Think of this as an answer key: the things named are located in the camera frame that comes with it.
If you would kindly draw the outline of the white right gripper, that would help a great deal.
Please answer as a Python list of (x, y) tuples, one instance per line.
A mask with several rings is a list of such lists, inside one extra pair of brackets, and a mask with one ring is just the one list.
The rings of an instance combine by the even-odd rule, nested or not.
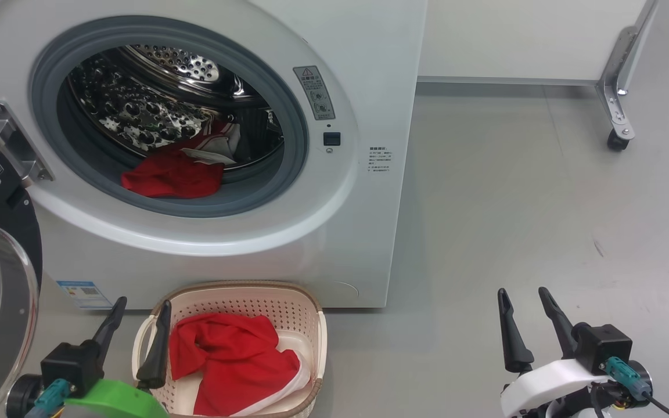
[(540, 287), (539, 298), (546, 316), (552, 321), (562, 352), (562, 359), (532, 370), (534, 355), (529, 350), (517, 323), (513, 319), (513, 305), (504, 288), (497, 291), (500, 333), (505, 370), (523, 374), (500, 394), (504, 418), (518, 418), (521, 411), (563, 398), (591, 383), (604, 383), (609, 375), (595, 375), (574, 360), (578, 343), (573, 338), (573, 325), (555, 301), (549, 289)]

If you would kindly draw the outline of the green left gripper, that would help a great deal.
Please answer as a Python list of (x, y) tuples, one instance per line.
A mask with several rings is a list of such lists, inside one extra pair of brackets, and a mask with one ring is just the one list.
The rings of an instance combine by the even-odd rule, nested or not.
[[(127, 302), (127, 297), (119, 297), (93, 336), (93, 341), (100, 348), (100, 355), (107, 354), (114, 333), (120, 327)], [(159, 400), (146, 391), (164, 387), (167, 380), (171, 315), (171, 301), (165, 300), (153, 322), (152, 343), (136, 372), (137, 387), (123, 381), (99, 379), (83, 397), (68, 397), (64, 404), (85, 407), (104, 418), (170, 418)]]

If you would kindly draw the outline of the red garment with white hem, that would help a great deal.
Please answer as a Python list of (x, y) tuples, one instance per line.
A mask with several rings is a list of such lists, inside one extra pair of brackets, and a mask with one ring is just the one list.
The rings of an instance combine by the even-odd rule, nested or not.
[(193, 412), (250, 416), (302, 390), (311, 378), (304, 357), (279, 350), (265, 316), (206, 313), (178, 322), (169, 338), (174, 380), (201, 373)]

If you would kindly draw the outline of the red garment with striped collar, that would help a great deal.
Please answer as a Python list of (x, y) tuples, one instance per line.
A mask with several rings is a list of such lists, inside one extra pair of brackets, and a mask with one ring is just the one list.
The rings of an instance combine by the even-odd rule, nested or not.
[(240, 125), (207, 122), (192, 138), (160, 146), (120, 177), (122, 187), (149, 198), (199, 199), (221, 187), (227, 166), (236, 164)]

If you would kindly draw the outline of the white washing machine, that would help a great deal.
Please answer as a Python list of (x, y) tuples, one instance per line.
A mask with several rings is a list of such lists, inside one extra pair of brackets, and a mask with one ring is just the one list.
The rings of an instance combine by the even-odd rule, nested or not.
[[(27, 188), (20, 180), (45, 275), (94, 282), (111, 302), (128, 297), (130, 309), (212, 280), (295, 283), (329, 308), (385, 306), (426, 14), (427, 0), (0, 0), (0, 101), (54, 177)], [(181, 218), (129, 206), (69, 170), (35, 121), (35, 62), (58, 35), (114, 16), (205, 27), (271, 66), (308, 123), (292, 186), (252, 211)], [(301, 66), (318, 67), (334, 120), (314, 119), (293, 71)], [(324, 132), (340, 132), (341, 145), (324, 146)], [(390, 172), (366, 171), (370, 146), (393, 151)], [(334, 282), (360, 296), (342, 304)]]

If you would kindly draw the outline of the grey rubber door gasket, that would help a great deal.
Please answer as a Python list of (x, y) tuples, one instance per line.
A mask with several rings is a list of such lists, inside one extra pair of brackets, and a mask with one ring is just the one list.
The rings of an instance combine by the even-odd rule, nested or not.
[[(84, 59), (133, 44), (185, 49), (206, 56), (244, 79), (276, 114), (285, 141), (281, 151), (255, 165), (226, 170), (221, 187), (199, 199), (149, 198), (124, 189), (121, 175), (146, 157), (130, 153), (101, 133), (74, 100), (66, 78)], [(252, 211), (286, 192), (309, 151), (303, 107), (284, 79), (248, 48), (189, 22), (156, 16), (114, 16), (88, 21), (58, 35), (40, 53), (30, 85), (40, 132), (69, 170), (96, 190), (129, 206), (181, 218), (220, 218)]]

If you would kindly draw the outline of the blue energy label sticker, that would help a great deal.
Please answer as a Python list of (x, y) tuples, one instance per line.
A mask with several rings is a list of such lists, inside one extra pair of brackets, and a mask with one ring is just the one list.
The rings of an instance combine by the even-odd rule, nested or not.
[(77, 308), (84, 310), (106, 310), (113, 302), (90, 281), (56, 281), (61, 291), (71, 297)]

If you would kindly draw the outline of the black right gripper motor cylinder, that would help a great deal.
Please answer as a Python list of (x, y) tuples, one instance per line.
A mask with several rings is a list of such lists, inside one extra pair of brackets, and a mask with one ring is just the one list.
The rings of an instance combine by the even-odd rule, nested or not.
[[(650, 373), (639, 363), (635, 361), (628, 361), (629, 365), (631, 365), (638, 373), (642, 375), (642, 377), (652, 385), (652, 379), (650, 377)], [(613, 395), (615, 398), (614, 405), (617, 409), (620, 410), (626, 410), (626, 409), (635, 409), (635, 408), (643, 408), (645, 406), (650, 405), (650, 402), (648, 401), (642, 401), (638, 402), (634, 397), (631, 396), (631, 394), (627, 391), (627, 389), (619, 383), (615, 383), (616, 386), (616, 391), (617, 394)]]

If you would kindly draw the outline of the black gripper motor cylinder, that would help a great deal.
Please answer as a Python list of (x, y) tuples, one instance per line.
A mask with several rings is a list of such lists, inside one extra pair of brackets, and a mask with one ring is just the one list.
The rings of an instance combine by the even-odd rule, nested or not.
[[(652, 379), (650, 377), (650, 373), (639, 363), (635, 361), (628, 361), (629, 365), (631, 365), (638, 373), (642, 375), (642, 377), (652, 385)], [(627, 391), (627, 389), (619, 383), (615, 383), (616, 386), (616, 391), (617, 394), (613, 395), (615, 398), (614, 405), (617, 409), (620, 410), (626, 410), (626, 409), (635, 409), (635, 408), (643, 408), (645, 406), (650, 405), (650, 402), (648, 401), (642, 401), (638, 402), (634, 397), (631, 396), (631, 394)]]
[(23, 374), (9, 389), (6, 399), (7, 418), (24, 418), (42, 394), (43, 382), (39, 374)]

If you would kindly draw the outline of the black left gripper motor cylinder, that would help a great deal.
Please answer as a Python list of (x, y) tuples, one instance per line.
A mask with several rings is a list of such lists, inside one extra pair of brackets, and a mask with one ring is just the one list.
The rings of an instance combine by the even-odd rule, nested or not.
[(39, 374), (23, 374), (9, 389), (6, 399), (7, 418), (24, 418), (42, 394), (43, 382)]

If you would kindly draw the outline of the stainless steel washer drum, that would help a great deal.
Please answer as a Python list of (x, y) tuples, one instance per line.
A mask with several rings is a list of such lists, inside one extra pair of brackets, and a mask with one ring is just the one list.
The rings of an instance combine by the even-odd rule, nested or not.
[(111, 48), (77, 64), (66, 83), (104, 136), (141, 157), (177, 143), (196, 161), (239, 170), (284, 147), (276, 114), (252, 85), (192, 51)]

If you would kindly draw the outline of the small printed text label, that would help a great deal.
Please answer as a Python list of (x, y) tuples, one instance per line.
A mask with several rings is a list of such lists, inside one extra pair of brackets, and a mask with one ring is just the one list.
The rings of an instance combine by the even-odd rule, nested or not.
[(387, 146), (370, 146), (366, 171), (369, 174), (386, 174), (392, 168), (394, 153)]

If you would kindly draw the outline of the grey metal caster leg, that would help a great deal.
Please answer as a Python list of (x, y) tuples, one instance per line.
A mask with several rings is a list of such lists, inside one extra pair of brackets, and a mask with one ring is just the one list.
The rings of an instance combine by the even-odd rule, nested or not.
[(606, 146), (614, 153), (626, 150), (630, 141), (635, 138), (635, 131), (624, 110), (622, 98), (629, 94), (630, 82), (658, 11), (659, 2), (660, 0), (647, 0), (635, 24), (620, 31), (602, 76), (595, 85), (612, 127)]

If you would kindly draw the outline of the white partition panel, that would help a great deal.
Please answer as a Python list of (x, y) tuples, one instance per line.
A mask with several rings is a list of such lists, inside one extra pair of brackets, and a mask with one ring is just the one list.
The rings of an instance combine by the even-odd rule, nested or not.
[(594, 85), (658, 0), (429, 0), (419, 82)]

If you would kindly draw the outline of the grey warning sticker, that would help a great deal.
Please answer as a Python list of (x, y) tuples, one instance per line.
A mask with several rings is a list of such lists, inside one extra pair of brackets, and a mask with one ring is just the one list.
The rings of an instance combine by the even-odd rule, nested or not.
[(293, 71), (303, 88), (316, 121), (336, 118), (331, 96), (317, 66), (294, 67)]

